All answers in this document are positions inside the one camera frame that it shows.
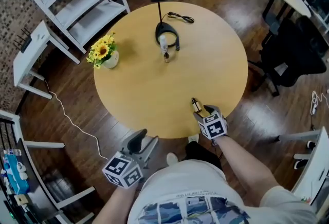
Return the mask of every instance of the flower pot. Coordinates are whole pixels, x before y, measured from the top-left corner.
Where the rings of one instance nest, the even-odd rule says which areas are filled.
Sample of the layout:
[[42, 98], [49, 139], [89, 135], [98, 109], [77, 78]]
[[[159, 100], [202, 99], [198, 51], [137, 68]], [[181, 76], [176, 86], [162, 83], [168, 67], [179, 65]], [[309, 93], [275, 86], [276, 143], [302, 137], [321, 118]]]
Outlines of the flower pot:
[[119, 62], [119, 52], [115, 50], [111, 58], [109, 58], [107, 61], [104, 61], [102, 66], [108, 69], [112, 69], [115, 66], [117, 66], [118, 62]]

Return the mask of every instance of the wooden floor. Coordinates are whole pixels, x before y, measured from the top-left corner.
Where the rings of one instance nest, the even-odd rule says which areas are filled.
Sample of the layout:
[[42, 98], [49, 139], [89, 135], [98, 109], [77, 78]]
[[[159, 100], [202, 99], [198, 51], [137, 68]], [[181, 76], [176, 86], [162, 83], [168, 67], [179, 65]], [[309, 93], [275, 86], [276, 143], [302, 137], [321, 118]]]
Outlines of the wooden floor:
[[[150, 3], [150, 0], [127, 1], [131, 10]], [[268, 0], [180, 1], [205, 7], [222, 17], [239, 35], [248, 59], [253, 61], [259, 59], [261, 41], [268, 31], [261, 17]], [[279, 1], [275, 5], [275, 9], [279, 10], [282, 4]], [[220, 38], [220, 33], [214, 37], [214, 39]], [[62, 100], [66, 113], [73, 122], [84, 131], [97, 136], [103, 156], [111, 157], [131, 130], [118, 123], [104, 108], [95, 89], [93, 68], [87, 64], [85, 55], [79, 54], [76, 49], [73, 53], [82, 60], [79, 65], [60, 53], [53, 53], [40, 72], [49, 82], [50, 89]], [[324, 91], [329, 77], [327, 73], [303, 76], [291, 88], [280, 87], [281, 95], [273, 98], [272, 87], [266, 83], [257, 92], [250, 91], [252, 84], [260, 77], [257, 71], [256, 69], [249, 71], [243, 97], [227, 118], [229, 135], [264, 162], [274, 173], [279, 184], [291, 189], [300, 175], [300, 171], [293, 170], [293, 154], [305, 152], [304, 144], [272, 143], [272, 136], [310, 129], [311, 93], [313, 90]], [[46, 90], [42, 82], [37, 81], [36, 86]], [[57, 167], [63, 178], [72, 183], [74, 192], [94, 186], [97, 193], [84, 199], [82, 204], [88, 210], [97, 213], [110, 198], [115, 187], [102, 175], [101, 169], [106, 160], [98, 156], [94, 138], [81, 133], [70, 124], [55, 97], [47, 100], [29, 94], [20, 115], [23, 133], [27, 140], [63, 141], [66, 145], [65, 150], [61, 151], [33, 152], [40, 172], [49, 175], [54, 172], [53, 168]], [[325, 104], [321, 104], [314, 118], [315, 127], [326, 126], [329, 129], [328, 115], [329, 110], [326, 109]], [[212, 152], [220, 154], [221, 151], [214, 150], [205, 138], [201, 138], [200, 142]], [[155, 171], [165, 166], [168, 152], [175, 152], [180, 158], [184, 157], [186, 143], [187, 139], [160, 140], [160, 148], [151, 164], [151, 170]], [[225, 158], [222, 159], [222, 163], [229, 184], [239, 192], [246, 204], [252, 205]]]

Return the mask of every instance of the white shelving unit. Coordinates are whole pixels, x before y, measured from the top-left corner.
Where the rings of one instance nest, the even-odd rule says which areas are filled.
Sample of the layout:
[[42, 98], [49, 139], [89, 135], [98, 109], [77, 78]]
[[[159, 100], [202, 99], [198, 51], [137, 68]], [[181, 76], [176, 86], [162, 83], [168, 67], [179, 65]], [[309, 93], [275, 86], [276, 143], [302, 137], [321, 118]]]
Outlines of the white shelving unit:
[[104, 0], [73, 26], [72, 24], [88, 9], [101, 0], [72, 0], [56, 15], [50, 10], [57, 0], [34, 0], [52, 22], [83, 52], [83, 46], [107, 23], [123, 11], [130, 13], [127, 0], [122, 0], [123, 5], [112, 0]]

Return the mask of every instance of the wall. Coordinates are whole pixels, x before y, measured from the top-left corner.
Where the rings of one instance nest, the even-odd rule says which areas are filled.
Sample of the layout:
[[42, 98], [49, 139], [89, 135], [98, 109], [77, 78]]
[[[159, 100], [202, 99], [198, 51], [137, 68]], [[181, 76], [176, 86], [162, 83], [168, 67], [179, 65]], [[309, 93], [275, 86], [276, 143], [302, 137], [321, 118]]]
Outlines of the wall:
[[[69, 1], [58, 0], [51, 9], [57, 12]], [[17, 34], [22, 35], [21, 28], [31, 31], [41, 20], [58, 33], [33, 0], [0, 0], [0, 109], [15, 112], [24, 94], [22, 89], [13, 86], [12, 64], [18, 53], [13, 41]], [[38, 60], [36, 68], [46, 56], [47, 51]], [[26, 83], [30, 81], [31, 77], [25, 80]]]

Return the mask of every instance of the black office chair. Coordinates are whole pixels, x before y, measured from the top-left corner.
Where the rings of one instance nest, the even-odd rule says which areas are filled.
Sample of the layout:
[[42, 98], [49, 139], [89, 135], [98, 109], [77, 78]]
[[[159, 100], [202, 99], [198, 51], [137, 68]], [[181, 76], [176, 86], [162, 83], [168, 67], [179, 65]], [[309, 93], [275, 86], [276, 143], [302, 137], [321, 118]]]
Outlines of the black office chair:
[[316, 51], [320, 57], [323, 57], [328, 50], [328, 44], [313, 22], [307, 16], [302, 16], [296, 20], [296, 26], [308, 40], [312, 50]]
[[[269, 78], [276, 89], [272, 94], [274, 97], [280, 95], [278, 85], [291, 87], [301, 75], [326, 71], [326, 65], [321, 57], [312, 50], [299, 28], [287, 18], [280, 25], [278, 35], [267, 41], [260, 54], [260, 62], [248, 61], [265, 73], [252, 91], [258, 90], [266, 78]], [[283, 63], [287, 68], [279, 75], [275, 68]]]

